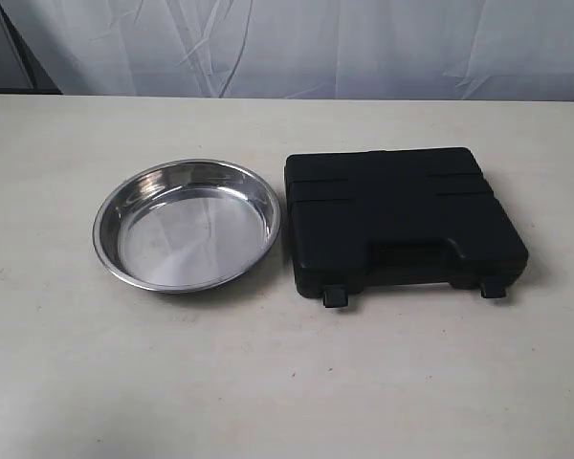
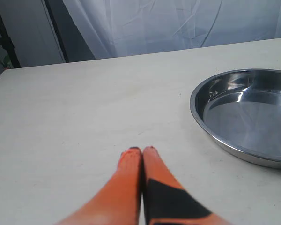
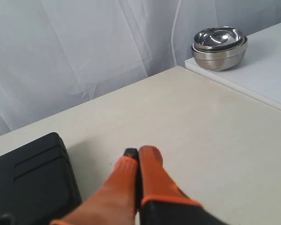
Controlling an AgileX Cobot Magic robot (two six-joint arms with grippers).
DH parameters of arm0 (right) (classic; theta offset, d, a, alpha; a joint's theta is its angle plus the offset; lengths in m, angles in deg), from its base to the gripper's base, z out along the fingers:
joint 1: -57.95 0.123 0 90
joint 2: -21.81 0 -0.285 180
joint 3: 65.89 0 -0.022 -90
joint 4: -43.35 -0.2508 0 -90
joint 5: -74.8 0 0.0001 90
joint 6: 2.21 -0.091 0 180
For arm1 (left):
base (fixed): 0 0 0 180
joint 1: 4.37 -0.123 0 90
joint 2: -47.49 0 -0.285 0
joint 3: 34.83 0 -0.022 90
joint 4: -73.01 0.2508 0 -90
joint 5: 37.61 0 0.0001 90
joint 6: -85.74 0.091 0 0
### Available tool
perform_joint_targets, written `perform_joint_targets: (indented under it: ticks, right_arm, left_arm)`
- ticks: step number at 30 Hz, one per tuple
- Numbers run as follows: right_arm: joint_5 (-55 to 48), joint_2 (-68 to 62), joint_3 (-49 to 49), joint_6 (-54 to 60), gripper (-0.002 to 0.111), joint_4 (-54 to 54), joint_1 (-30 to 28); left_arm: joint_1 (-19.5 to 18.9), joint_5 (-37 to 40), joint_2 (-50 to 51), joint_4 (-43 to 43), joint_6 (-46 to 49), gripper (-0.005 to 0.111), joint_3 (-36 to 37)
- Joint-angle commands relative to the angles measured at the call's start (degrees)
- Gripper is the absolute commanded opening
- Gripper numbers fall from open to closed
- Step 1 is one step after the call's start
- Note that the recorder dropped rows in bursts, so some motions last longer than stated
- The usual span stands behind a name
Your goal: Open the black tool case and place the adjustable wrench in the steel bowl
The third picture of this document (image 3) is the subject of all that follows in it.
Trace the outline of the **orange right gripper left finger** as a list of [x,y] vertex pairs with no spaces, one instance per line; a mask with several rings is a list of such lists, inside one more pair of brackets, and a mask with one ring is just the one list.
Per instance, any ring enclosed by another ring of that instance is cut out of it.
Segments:
[[51,225],[134,225],[138,151],[126,149],[102,186],[79,207]]

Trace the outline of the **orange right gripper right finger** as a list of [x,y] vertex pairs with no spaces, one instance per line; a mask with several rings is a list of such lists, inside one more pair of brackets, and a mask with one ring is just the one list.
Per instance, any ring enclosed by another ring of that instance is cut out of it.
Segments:
[[194,222],[190,216],[202,209],[199,202],[186,196],[163,167],[158,148],[139,149],[143,197],[140,205],[141,225],[184,225]]

